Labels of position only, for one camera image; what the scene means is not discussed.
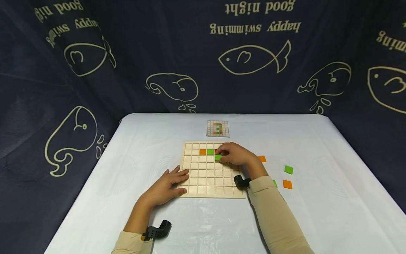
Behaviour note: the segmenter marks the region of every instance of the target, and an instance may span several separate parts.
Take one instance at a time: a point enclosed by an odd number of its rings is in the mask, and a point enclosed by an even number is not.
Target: finger
[[[172,196],[172,198],[180,197],[183,194],[185,194],[186,192],[187,192],[187,190],[185,188],[173,189],[173,190],[171,190],[171,196]]]
[[[171,171],[171,173],[176,173],[176,172],[179,171],[179,169],[180,169],[180,165],[176,166],[176,168],[174,168],[174,169]]]
[[[163,174],[162,176],[167,175],[167,174],[169,174],[169,170],[168,170],[168,169],[165,170],[165,172],[164,172],[164,174]]]
[[[188,169],[184,169],[184,170],[182,170],[182,171],[179,171],[179,172],[175,173],[174,175],[175,175],[175,176],[184,176],[184,175],[187,175],[188,173],[189,173],[189,170],[188,170]]]
[[[186,181],[189,178],[189,175],[183,175],[183,176],[174,176],[171,179],[171,184],[179,183]]]
[[[229,144],[230,144],[230,143],[226,142],[226,143],[223,143],[221,146],[219,146],[219,147],[217,148],[216,154],[220,154],[220,153],[223,152],[223,151],[228,151],[229,146],[230,146]]]
[[[220,162],[230,162],[230,156],[223,156],[220,158]]]

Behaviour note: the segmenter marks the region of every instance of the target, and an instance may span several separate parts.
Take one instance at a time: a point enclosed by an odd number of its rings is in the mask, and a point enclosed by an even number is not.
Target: fish drawing
[[[326,96],[339,96],[350,83],[351,67],[344,62],[332,62],[321,68],[309,78],[305,85],[300,85],[298,93],[314,93],[317,101],[310,107],[310,111],[322,115],[324,106],[331,106]]]
[[[187,102],[178,107],[179,111],[188,109],[190,113],[196,113],[196,105],[189,103],[199,95],[199,87],[193,78],[176,73],[156,73],[150,75],[145,82],[145,87],[152,93],[165,94],[172,100]]]
[[[106,58],[113,65],[117,66],[110,45],[102,36],[103,46],[91,43],[73,43],[68,45],[63,54],[69,67],[79,77],[89,75],[99,69]]]
[[[234,75],[251,74],[273,62],[276,63],[276,73],[279,73],[286,68],[287,57],[291,50],[292,45],[289,40],[286,41],[277,55],[258,45],[244,45],[224,52],[218,61],[228,72]]]
[[[406,114],[406,71],[387,66],[372,67],[368,69],[367,84],[377,103]]]

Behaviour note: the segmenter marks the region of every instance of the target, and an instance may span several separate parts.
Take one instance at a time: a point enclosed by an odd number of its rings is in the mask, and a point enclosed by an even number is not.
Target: hand
[[[189,178],[189,170],[179,172],[180,166],[177,166],[169,173],[167,169],[164,174],[140,197],[144,204],[155,207],[165,204],[174,197],[179,197],[186,193],[185,188],[172,189],[172,185],[185,181]]]
[[[246,165],[259,160],[255,154],[234,142],[223,143],[217,148],[216,154],[222,155],[220,162],[230,162],[235,165]]]

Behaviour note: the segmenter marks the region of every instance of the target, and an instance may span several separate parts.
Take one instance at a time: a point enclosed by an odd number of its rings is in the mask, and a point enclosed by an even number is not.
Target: pattern card
[[[245,198],[237,189],[234,176],[242,175],[240,166],[215,161],[220,142],[194,141],[183,146],[181,170],[189,169],[189,179],[177,188],[188,190],[182,197],[190,198]]]
[[[207,121],[207,133],[208,137],[229,137],[228,122],[227,121]]]

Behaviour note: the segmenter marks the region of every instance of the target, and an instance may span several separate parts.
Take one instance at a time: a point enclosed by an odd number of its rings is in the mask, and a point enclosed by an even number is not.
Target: orange tile
[[[265,158],[264,155],[260,155],[260,156],[258,156],[258,158],[259,158],[259,160],[260,160],[261,162],[266,162],[266,158]]]
[[[283,180],[283,187],[292,190],[293,189],[292,182],[288,180]]]

